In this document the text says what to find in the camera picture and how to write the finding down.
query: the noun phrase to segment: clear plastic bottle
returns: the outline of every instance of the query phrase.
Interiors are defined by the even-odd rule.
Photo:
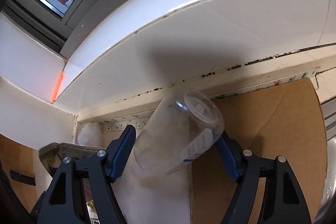
[[[172,173],[208,150],[223,130],[221,112],[209,98],[178,90],[161,101],[137,137],[135,164],[147,175]]]

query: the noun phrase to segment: cardboard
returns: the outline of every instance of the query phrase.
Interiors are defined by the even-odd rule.
[[[215,100],[225,130],[243,149],[289,161],[315,219],[327,173],[324,119],[309,79]],[[219,224],[236,189],[214,147],[192,163],[192,224]],[[265,179],[259,180],[249,223],[257,222]]]
[[[33,149],[0,135],[0,161],[14,193],[30,212],[37,201],[36,187],[12,180],[9,172],[34,177]]]

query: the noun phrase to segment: metal screw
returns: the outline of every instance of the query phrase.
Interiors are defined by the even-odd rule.
[[[105,154],[106,154],[106,151],[105,151],[105,150],[99,150],[99,151],[97,152],[97,156],[98,156],[98,157],[104,157]]]
[[[251,151],[251,150],[248,150],[248,149],[245,149],[245,150],[243,151],[243,154],[244,154],[245,156],[249,157],[249,156],[252,156],[252,151]]]
[[[63,162],[64,162],[65,164],[68,164],[70,161],[71,161],[71,158],[70,158],[70,157],[65,157],[65,158],[63,159]]]
[[[286,161],[286,158],[284,156],[279,156],[278,157],[278,161],[280,162],[285,162]]]

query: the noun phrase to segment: orange light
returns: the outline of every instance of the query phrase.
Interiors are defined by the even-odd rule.
[[[51,103],[54,103],[55,100],[56,100],[57,91],[58,91],[59,86],[60,86],[60,84],[61,84],[61,82],[62,82],[63,76],[64,76],[64,74],[63,74],[62,72],[60,72],[59,75],[58,75],[56,84],[55,84],[55,86],[54,86],[54,89],[53,89],[53,91],[52,91],[52,94],[51,94],[51,99],[50,99],[50,102],[51,102]]]

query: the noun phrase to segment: cardboard box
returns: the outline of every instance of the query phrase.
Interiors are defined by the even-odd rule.
[[[317,214],[327,173],[327,140],[320,102],[309,79],[214,101],[225,130],[243,149],[290,163],[311,219]],[[214,147],[192,163],[192,224],[219,224],[236,183],[225,173]],[[259,179],[249,223],[257,222],[265,179]]]
[[[34,177],[33,149],[0,135],[0,161],[14,193],[26,210],[30,212],[38,198],[36,186],[11,179],[9,172],[12,170],[29,177]]]

